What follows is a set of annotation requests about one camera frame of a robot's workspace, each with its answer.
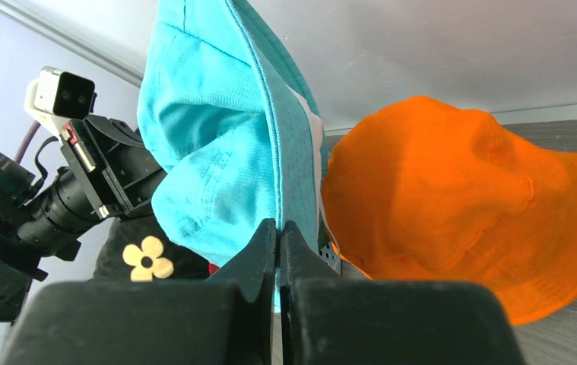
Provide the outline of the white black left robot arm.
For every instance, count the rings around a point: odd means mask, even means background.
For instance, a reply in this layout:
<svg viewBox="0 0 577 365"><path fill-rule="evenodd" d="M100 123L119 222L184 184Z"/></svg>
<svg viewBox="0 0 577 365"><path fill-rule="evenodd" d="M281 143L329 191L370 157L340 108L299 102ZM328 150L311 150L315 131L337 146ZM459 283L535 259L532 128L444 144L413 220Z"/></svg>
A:
<svg viewBox="0 0 577 365"><path fill-rule="evenodd" d="M0 152L0 322L13 322L40 260L73 261L80 237L104 220L151 214L163 168L141 136L116 119L89 115L63 125L58 137L66 164L49 186Z"/></svg>

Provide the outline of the orange bucket hat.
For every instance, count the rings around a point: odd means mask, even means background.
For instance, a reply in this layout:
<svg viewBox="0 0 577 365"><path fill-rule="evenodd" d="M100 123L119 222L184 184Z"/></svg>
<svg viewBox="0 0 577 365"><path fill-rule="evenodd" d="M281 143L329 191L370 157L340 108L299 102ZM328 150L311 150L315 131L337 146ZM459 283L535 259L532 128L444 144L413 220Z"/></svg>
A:
<svg viewBox="0 0 577 365"><path fill-rule="evenodd" d="M577 298L577 153L484 111L412 97L367 116L334 147L322 198L368 278L473 281L513 325Z"/></svg>

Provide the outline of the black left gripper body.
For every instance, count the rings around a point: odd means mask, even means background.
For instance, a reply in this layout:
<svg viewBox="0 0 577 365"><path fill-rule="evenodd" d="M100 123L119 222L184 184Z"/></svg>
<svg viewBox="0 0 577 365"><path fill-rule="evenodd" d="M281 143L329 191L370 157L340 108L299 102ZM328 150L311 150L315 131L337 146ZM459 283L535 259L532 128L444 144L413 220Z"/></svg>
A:
<svg viewBox="0 0 577 365"><path fill-rule="evenodd" d="M79 237L108 218L153 213L151 198L165 177L141 136L117 119L89 115L62 127L67 165L29 205L22 243L42 256L75 257Z"/></svg>

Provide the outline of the cyan bucket hat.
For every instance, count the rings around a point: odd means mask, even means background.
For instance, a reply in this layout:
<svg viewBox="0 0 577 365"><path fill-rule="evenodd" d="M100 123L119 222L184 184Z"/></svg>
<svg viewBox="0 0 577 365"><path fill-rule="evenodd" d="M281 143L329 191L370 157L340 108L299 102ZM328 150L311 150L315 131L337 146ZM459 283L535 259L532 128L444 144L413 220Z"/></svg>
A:
<svg viewBox="0 0 577 365"><path fill-rule="evenodd" d="M166 171L152 207L170 240L223 267L260 222L318 249L328 152L313 95L246 1L161 1L137 111Z"/></svg>

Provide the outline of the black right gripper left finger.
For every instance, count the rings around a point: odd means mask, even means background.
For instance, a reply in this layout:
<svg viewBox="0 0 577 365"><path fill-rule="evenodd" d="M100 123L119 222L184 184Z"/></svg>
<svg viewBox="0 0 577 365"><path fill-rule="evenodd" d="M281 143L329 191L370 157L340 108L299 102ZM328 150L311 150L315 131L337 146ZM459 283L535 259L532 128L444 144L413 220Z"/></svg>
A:
<svg viewBox="0 0 577 365"><path fill-rule="evenodd" d="M277 230L208 279L68 282L24 309L2 364L269 364Z"/></svg>

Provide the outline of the dark red bucket hat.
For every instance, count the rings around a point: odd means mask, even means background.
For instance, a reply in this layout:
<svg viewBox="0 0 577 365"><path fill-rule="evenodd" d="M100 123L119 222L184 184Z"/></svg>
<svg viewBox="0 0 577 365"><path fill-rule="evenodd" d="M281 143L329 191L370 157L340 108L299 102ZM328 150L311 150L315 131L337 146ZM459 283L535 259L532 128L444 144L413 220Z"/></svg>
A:
<svg viewBox="0 0 577 365"><path fill-rule="evenodd" d="M212 263L208 264L208 271L209 271L209 275L213 275L214 273L216 273L218 270L220 269L219 266L214 265Z"/></svg>

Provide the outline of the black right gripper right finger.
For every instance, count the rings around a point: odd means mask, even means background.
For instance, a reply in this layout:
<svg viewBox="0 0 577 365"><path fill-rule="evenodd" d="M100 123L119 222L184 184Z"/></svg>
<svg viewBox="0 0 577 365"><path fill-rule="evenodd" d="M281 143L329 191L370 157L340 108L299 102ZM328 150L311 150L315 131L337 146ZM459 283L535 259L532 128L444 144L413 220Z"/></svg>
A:
<svg viewBox="0 0 577 365"><path fill-rule="evenodd" d="M343 278L296 223L280 238L286 364L522 364L504 310L465 281Z"/></svg>

